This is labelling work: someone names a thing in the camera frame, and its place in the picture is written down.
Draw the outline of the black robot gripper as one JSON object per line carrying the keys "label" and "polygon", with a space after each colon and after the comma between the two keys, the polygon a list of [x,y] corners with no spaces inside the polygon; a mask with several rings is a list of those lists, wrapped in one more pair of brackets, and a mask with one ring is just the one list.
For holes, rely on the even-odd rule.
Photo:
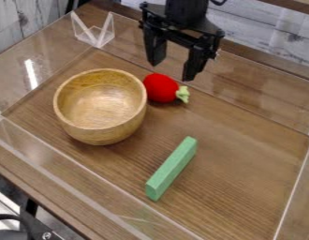
{"label": "black robot gripper", "polygon": [[168,40],[193,48],[184,64],[182,81],[189,82],[204,70],[209,58],[216,58],[225,32],[206,18],[209,2],[214,0],[166,0],[165,5],[142,2],[144,42],[148,61],[157,66],[166,58]]}

